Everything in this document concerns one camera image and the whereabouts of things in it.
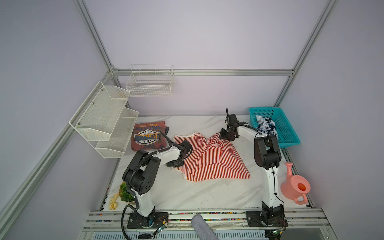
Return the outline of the red white striped tank top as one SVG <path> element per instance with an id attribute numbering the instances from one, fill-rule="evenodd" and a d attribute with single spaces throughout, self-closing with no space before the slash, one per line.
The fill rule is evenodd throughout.
<path id="1" fill-rule="evenodd" d="M 188 181 L 251 178 L 232 142 L 220 139 L 219 133 L 209 138 L 198 132 L 188 136 L 175 135 L 174 141 L 177 144 L 187 141 L 193 147 L 184 165 L 176 168 Z"/>

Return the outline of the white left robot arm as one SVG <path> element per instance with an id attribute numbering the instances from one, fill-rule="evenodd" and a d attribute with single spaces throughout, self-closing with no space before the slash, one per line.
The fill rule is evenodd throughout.
<path id="1" fill-rule="evenodd" d="M 183 141 L 181 144 L 171 143 L 170 146 L 147 152 L 139 150 L 134 155 L 122 179 L 126 190 L 134 197 L 136 208 L 132 210 L 128 222 L 123 224 L 127 229 L 155 229 L 169 219 L 169 213 L 158 212 L 153 204 L 151 188 L 153 187 L 161 165 L 178 168 L 193 152 L 192 145 Z"/>

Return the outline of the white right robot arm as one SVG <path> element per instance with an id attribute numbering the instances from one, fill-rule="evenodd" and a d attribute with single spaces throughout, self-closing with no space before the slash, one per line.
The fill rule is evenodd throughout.
<path id="1" fill-rule="evenodd" d="M 271 227 L 284 220 L 284 202 L 279 197 L 278 168 L 282 155 L 277 137 L 259 132 L 257 129 L 241 122 L 238 126 L 221 129 L 220 139 L 234 141 L 243 137 L 254 144 L 254 160 L 262 168 L 264 181 L 264 198 L 257 222 Z"/>

